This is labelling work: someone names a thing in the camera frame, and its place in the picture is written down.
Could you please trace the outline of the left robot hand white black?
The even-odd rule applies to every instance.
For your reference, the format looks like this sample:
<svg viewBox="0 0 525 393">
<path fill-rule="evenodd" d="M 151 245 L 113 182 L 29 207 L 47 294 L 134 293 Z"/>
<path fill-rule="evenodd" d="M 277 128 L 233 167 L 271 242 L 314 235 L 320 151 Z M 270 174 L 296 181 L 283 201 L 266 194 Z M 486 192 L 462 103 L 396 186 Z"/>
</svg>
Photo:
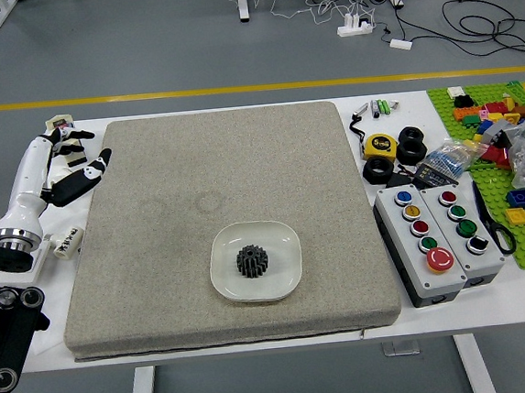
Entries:
<svg viewBox="0 0 525 393">
<path fill-rule="evenodd" d="M 0 219 L 0 246 L 6 241 L 41 242 L 39 217 L 48 205 L 62 208 L 81 198 L 102 179 L 112 156 L 105 148 L 90 164 L 46 187 L 50 162 L 62 152 L 62 143 L 71 139 L 92 139 L 93 133 L 73 128 L 55 128 L 49 134 L 34 138 L 21 159 L 11 191 L 7 213 Z"/>
</svg>

